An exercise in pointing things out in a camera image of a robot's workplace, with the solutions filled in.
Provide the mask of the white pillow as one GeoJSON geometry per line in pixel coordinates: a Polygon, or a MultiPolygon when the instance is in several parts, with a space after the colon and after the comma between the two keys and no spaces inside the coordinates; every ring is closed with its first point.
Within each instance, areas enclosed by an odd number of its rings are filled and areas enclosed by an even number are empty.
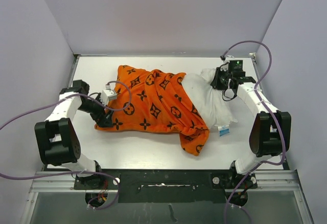
{"type": "Polygon", "coordinates": [[[222,92],[211,86],[215,72],[215,69],[203,69],[200,74],[188,73],[181,82],[184,91],[209,129],[238,122],[229,104],[223,100],[222,92]]]}

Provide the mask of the orange patterned pillowcase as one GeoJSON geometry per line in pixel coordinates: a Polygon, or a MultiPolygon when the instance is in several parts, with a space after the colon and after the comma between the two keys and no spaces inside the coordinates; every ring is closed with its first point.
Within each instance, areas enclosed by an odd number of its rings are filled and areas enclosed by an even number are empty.
{"type": "Polygon", "coordinates": [[[209,128],[182,87],[185,76],[120,65],[114,88],[118,96],[108,103],[115,109],[113,126],[106,131],[178,133],[181,148],[198,156],[209,128]]]}

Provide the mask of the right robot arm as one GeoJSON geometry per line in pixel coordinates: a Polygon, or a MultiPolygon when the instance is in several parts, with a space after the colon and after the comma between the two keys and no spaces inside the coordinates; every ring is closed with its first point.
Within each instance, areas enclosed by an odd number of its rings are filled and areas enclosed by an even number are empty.
{"type": "Polygon", "coordinates": [[[225,60],[216,68],[211,82],[214,89],[224,95],[227,90],[233,97],[241,99],[254,116],[249,136],[251,153],[235,161],[235,170],[227,175],[228,183],[235,188],[246,181],[245,174],[251,173],[261,164],[281,165],[290,146],[291,115],[280,111],[263,95],[259,83],[246,76],[242,60],[225,60]]]}

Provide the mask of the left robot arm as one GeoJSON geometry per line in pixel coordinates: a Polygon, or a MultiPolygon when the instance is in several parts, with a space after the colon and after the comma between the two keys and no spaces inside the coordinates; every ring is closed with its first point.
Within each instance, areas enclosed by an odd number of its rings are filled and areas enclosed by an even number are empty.
{"type": "Polygon", "coordinates": [[[35,124],[34,131],[41,161],[45,165],[62,166],[76,173],[77,180],[90,187],[100,188],[105,176],[95,160],[90,160],[81,152],[81,145],[72,120],[77,111],[90,114],[99,127],[111,127],[112,111],[104,106],[117,98],[116,91],[107,86],[94,100],[88,96],[89,85],[83,80],[73,81],[72,86],[61,90],[60,104],[50,116],[35,124]]]}

